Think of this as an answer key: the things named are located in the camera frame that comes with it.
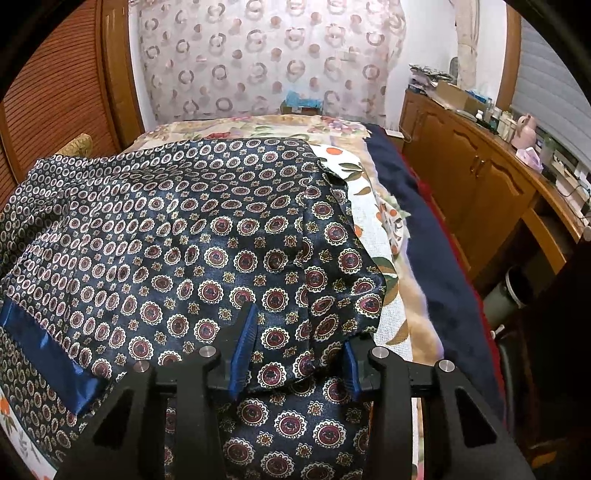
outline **bed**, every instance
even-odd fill
[[[356,202],[365,199],[369,207],[375,208],[369,223],[368,219],[360,220],[359,224],[355,222],[355,234],[363,243],[364,230],[367,239],[371,229],[379,225],[379,234],[383,235],[381,243],[363,245],[368,251],[377,248],[379,253],[372,253],[372,257],[391,258],[398,276],[398,293],[388,306],[391,313],[387,319],[380,319],[381,330],[376,333],[382,344],[403,358],[430,365],[445,354],[461,367],[502,417],[498,366],[482,323],[478,297],[459,267],[444,225],[429,207],[428,194],[421,189],[420,182],[382,129],[333,118],[298,115],[178,122],[140,136],[124,153],[187,140],[266,137],[309,143],[317,156],[326,158],[329,164],[341,166],[337,168],[341,168],[342,178],[357,192]],[[79,151],[87,153],[85,145],[87,143],[82,141]],[[75,146],[74,149],[70,146],[64,154],[75,153]],[[29,440],[2,394],[0,406],[2,427],[29,470],[39,478],[52,478],[55,458],[48,462]],[[420,417],[417,429],[420,437]],[[420,475],[418,444],[417,439],[415,464]]]

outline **circle patterned curtain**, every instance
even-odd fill
[[[385,123],[406,35],[400,0],[143,0],[138,28],[156,119],[279,113],[289,90],[328,116]]]

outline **blue satin trim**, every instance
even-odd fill
[[[19,304],[5,298],[0,326],[18,342],[22,352],[72,413],[84,413],[106,386],[72,360],[65,350]]]

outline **gray blind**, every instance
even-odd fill
[[[521,19],[521,59],[511,105],[591,169],[591,106],[556,52]]]

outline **pink kettle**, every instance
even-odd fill
[[[529,114],[522,116],[517,120],[517,128],[513,140],[511,140],[511,145],[517,150],[533,147],[537,138],[535,134],[536,126],[537,122],[534,117]]]

